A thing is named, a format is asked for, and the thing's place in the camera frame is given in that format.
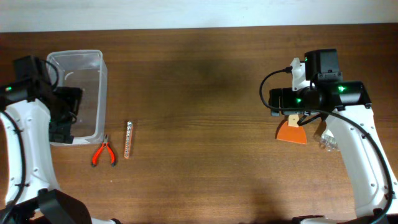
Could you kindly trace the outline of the orange socket holder strip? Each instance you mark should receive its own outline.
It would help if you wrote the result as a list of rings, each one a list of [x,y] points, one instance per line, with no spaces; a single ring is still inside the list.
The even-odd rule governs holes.
[[[124,158],[129,159],[130,151],[131,151],[131,143],[132,143],[132,134],[133,134],[133,123],[128,121],[126,123],[126,140],[124,145]]]

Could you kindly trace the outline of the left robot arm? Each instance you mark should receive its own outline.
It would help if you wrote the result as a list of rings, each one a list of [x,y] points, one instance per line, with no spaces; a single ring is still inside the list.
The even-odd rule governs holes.
[[[1,87],[1,122],[9,167],[2,223],[96,223],[85,204],[60,189],[53,169],[53,144],[109,146],[104,133],[107,68],[99,50],[67,50],[46,59],[28,55],[14,62],[16,80]],[[91,136],[72,136],[83,90],[65,85],[77,71],[96,75],[97,107]]]

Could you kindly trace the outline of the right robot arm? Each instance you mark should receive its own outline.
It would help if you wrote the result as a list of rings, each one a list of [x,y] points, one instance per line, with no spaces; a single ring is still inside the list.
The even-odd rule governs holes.
[[[372,102],[361,81],[345,81],[335,49],[305,53],[283,69],[292,85],[275,88],[263,104],[271,115],[286,116],[276,136],[304,144],[302,126],[320,118],[320,144],[341,152],[354,192],[352,223],[397,223],[397,179],[374,123]]]

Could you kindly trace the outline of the clear plastic container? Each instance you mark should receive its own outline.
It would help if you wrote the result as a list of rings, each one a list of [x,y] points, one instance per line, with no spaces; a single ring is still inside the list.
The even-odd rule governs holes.
[[[47,61],[59,72],[59,87],[76,87],[83,92],[77,122],[71,126],[72,144],[101,143],[108,83],[103,53],[100,50],[66,50],[48,54]]]

